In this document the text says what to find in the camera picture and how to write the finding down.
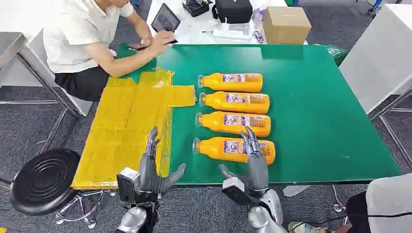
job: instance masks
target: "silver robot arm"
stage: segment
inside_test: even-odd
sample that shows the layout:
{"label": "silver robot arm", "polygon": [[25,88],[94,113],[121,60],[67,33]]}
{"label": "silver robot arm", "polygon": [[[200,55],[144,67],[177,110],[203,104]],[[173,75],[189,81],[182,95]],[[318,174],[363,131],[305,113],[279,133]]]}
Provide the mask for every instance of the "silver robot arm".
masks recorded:
{"label": "silver robot arm", "polygon": [[115,233],[137,233],[146,221],[146,210],[136,206],[130,208],[121,219],[120,225]]}
{"label": "silver robot arm", "polygon": [[276,191],[269,189],[260,198],[260,203],[252,206],[248,214],[249,223],[256,233],[287,233],[282,227],[283,213]]}
{"label": "silver robot arm", "polygon": [[248,135],[241,133],[248,155],[248,172],[239,177],[220,165],[223,176],[222,192],[238,204],[250,206],[248,219],[257,233],[287,233],[282,227],[283,213],[279,196],[269,188],[268,166],[260,151],[258,139],[246,127]]}
{"label": "silver robot arm", "polygon": [[120,200],[124,207],[130,208],[121,219],[117,233],[153,232],[159,215],[158,199],[183,176],[186,164],[181,164],[168,177],[158,176],[155,159],[159,139],[156,137],[157,127],[153,127],[138,171],[126,167],[117,175]]}

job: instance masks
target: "yellow plastic bottle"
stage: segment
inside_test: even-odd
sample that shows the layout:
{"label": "yellow plastic bottle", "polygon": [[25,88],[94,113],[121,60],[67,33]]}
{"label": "yellow plastic bottle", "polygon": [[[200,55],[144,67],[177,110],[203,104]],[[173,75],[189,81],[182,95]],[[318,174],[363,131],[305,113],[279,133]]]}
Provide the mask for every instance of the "yellow plastic bottle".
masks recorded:
{"label": "yellow plastic bottle", "polygon": [[199,104],[218,110],[266,114],[270,101],[266,94],[218,91],[209,95],[200,93]]}
{"label": "yellow plastic bottle", "polygon": [[260,92],[263,77],[261,74],[220,74],[199,75],[198,87],[209,87],[216,91]]}
{"label": "yellow plastic bottle", "polygon": [[[275,160],[275,145],[271,141],[258,140],[260,151],[265,155],[266,163],[272,164]],[[247,163],[246,148],[243,139],[230,137],[213,137],[209,140],[193,140],[193,153],[205,154],[212,159]]]}
{"label": "yellow plastic bottle", "polygon": [[271,119],[265,115],[247,113],[213,112],[211,114],[196,114],[196,126],[204,126],[222,133],[246,133],[245,126],[258,137],[266,137],[270,133]]}

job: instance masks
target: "bottle label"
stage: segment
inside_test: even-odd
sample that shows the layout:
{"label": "bottle label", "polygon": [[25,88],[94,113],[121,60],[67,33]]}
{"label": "bottle label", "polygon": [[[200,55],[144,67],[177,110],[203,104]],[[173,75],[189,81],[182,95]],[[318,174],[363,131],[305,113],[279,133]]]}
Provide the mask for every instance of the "bottle label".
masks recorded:
{"label": "bottle label", "polygon": [[265,103],[265,95],[263,94],[251,94],[245,95],[245,98],[238,93],[226,94],[227,103]]}
{"label": "bottle label", "polygon": [[249,103],[265,103],[265,98],[262,94],[248,95],[247,99]]}
{"label": "bottle label", "polygon": [[[269,145],[267,143],[260,143],[260,152],[262,152],[263,155],[269,156],[270,151],[269,151]],[[246,147],[244,146],[244,142],[239,142],[239,141],[224,141],[223,143],[223,150],[225,153],[228,154],[247,154]]]}
{"label": "bottle label", "polygon": [[241,125],[250,127],[265,127],[266,122],[262,116],[240,116],[240,115],[224,115],[225,125]]}
{"label": "bottle label", "polygon": [[225,153],[239,154],[243,151],[243,143],[238,141],[225,141],[223,145]]}
{"label": "bottle label", "polygon": [[234,82],[257,82],[259,74],[224,74],[223,82],[234,83]]}
{"label": "bottle label", "polygon": [[247,103],[247,99],[236,93],[226,94],[226,102],[228,103]]}

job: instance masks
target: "green table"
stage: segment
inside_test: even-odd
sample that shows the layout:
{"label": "green table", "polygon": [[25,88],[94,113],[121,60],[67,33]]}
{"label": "green table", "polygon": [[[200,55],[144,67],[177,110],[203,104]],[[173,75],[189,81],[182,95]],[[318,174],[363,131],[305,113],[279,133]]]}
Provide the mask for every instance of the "green table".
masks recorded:
{"label": "green table", "polygon": [[[120,47],[119,55],[127,51]],[[276,146],[269,166],[270,183],[363,183],[401,172],[324,46],[311,45],[174,45],[153,64],[175,71],[174,85],[195,85],[199,74],[261,73],[270,96],[267,115],[272,130],[265,139]],[[138,77],[140,71],[131,75]],[[192,154],[195,137],[240,137],[194,125],[197,112],[210,107],[174,108],[170,171],[186,163],[179,184],[214,184],[226,164],[244,174],[246,164]]]}

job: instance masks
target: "yellow plastic wrap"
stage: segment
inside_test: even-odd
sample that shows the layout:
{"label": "yellow plastic wrap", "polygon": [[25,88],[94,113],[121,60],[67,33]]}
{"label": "yellow plastic wrap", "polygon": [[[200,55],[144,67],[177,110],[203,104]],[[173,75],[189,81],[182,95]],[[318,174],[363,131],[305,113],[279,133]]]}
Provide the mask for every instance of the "yellow plastic wrap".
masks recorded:
{"label": "yellow plastic wrap", "polygon": [[157,69],[133,79],[110,77],[97,108],[72,182],[75,189],[117,188],[116,174],[138,169],[153,126],[160,143],[157,172],[169,173],[172,108],[195,104],[194,86],[171,86],[173,72]]}

